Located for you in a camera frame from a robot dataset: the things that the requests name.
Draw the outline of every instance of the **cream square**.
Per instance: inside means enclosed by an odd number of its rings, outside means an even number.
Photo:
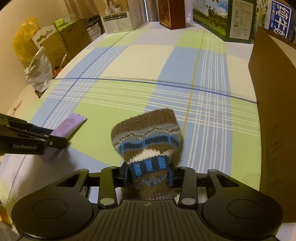
[[[100,78],[157,81],[173,49],[174,46],[131,45],[104,70]]]
[[[257,101],[248,68],[248,60],[227,55],[227,65],[231,95]]]

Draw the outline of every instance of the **yellow plastic bag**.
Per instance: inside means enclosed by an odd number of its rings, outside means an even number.
[[[38,30],[40,30],[40,26],[37,18],[28,18],[18,29],[13,39],[12,45],[15,53],[25,68],[30,65],[33,57],[38,52],[38,48],[31,40]]]

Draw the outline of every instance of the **cow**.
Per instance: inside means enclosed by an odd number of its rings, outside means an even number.
[[[209,19],[210,19],[210,26],[212,26],[212,23],[215,24],[215,28],[218,27],[218,18],[219,14],[215,12],[212,8],[212,6],[207,6],[207,12],[209,14]]]

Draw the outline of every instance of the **table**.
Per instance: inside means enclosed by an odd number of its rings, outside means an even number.
[[[146,23],[132,32],[102,35],[40,100],[30,96],[20,105],[18,118],[50,129],[72,112],[88,120],[52,161],[5,155],[0,186],[6,195],[0,198],[8,212],[20,198],[79,168],[98,172],[121,165],[111,145],[112,127],[160,108],[173,109],[182,129],[176,165],[218,169],[258,190],[261,141],[247,66],[251,52],[251,44],[224,42],[198,24],[170,31]],[[97,202],[97,191],[92,189],[91,202]],[[292,240],[296,225],[284,224],[278,236]]]

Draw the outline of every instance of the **yellow line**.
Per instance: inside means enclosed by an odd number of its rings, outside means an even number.
[[[192,77],[192,81],[191,81],[191,90],[190,90],[190,95],[189,95],[189,101],[188,101],[187,111],[186,111],[186,115],[185,115],[185,120],[184,120],[183,127],[182,127],[182,132],[181,132],[182,136],[184,136],[185,128],[186,128],[186,124],[187,124],[187,119],[188,119],[188,114],[189,114],[189,109],[190,109],[190,104],[191,104],[191,99],[192,99],[192,93],[193,93],[193,88],[194,88],[194,79],[195,79],[195,74],[196,74],[196,68],[197,68],[198,59],[200,57],[200,50],[202,48],[202,43],[203,43],[204,36],[205,36],[205,30],[204,30],[204,32],[202,34],[202,41],[201,41],[201,44],[200,44],[200,49],[198,51],[197,58],[196,58],[196,61],[195,61],[193,77]]]

